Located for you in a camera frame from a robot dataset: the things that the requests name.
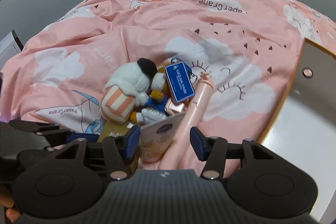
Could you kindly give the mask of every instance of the pink tube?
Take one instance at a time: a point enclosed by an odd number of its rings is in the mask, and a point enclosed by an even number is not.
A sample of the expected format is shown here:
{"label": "pink tube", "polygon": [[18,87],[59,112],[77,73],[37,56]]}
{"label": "pink tube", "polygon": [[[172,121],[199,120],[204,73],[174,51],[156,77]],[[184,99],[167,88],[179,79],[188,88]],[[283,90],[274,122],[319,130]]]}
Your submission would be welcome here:
{"label": "pink tube", "polygon": [[178,169],[190,145],[190,129],[198,126],[213,92],[214,83],[207,73],[200,74],[195,96],[189,103],[185,116],[176,130],[175,137],[165,152],[158,169]]}

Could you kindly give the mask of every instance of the pink bedding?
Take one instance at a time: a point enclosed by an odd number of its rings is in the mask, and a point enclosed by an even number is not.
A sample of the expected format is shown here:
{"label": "pink bedding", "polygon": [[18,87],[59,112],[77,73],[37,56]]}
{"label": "pink bedding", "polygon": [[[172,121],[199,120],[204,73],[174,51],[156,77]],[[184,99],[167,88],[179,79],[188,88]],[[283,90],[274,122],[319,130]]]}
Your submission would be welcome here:
{"label": "pink bedding", "polygon": [[[336,52],[335,25],[296,0],[83,0],[6,63],[0,113],[99,134],[117,67],[178,57],[216,83],[199,128],[240,143],[263,130],[304,37]],[[190,147],[180,168],[202,167]]]}

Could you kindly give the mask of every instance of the plush toy foot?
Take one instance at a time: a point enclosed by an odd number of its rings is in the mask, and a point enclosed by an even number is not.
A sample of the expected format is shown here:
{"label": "plush toy foot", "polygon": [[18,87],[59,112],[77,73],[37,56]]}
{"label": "plush toy foot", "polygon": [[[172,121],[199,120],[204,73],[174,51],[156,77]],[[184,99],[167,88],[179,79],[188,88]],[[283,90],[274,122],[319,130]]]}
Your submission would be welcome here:
{"label": "plush toy foot", "polygon": [[129,119],[130,119],[131,123],[137,124],[138,123],[138,121],[137,121],[137,113],[135,111],[133,111],[131,113],[131,115],[129,116]]}
{"label": "plush toy foot", "polygon": [[163,93],[159,90],[153,90],[152,93],[151,93],[151,97],[154,99],[154,100],[157,100],[158,102],[162,101],[163,100]]}

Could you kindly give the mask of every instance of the black plush ear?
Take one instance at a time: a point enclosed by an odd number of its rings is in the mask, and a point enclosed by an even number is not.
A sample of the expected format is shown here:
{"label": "black plush ear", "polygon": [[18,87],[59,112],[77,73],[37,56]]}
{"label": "black plush ear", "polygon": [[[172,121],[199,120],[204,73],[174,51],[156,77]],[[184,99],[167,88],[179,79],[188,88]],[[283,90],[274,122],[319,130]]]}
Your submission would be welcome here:
{"label": "black plush ear", "polygon": [[137,63],[141,68],[142,72],[146,74],[150,79],[152,79],[154,75],[158,72],[155,63],[152,60],[140,58]]}

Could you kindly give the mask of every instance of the blue card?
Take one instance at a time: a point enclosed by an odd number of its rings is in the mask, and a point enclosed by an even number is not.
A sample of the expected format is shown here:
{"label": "blue card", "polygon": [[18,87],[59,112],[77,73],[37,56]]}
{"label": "blue card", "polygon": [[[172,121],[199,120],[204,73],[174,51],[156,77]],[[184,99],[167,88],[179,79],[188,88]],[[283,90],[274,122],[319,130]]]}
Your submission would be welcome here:
{"label": "blue card", "polygon": [[195,95],[185,64],[180,61],[165,67],[167,80],[173,99],[176,103]]}

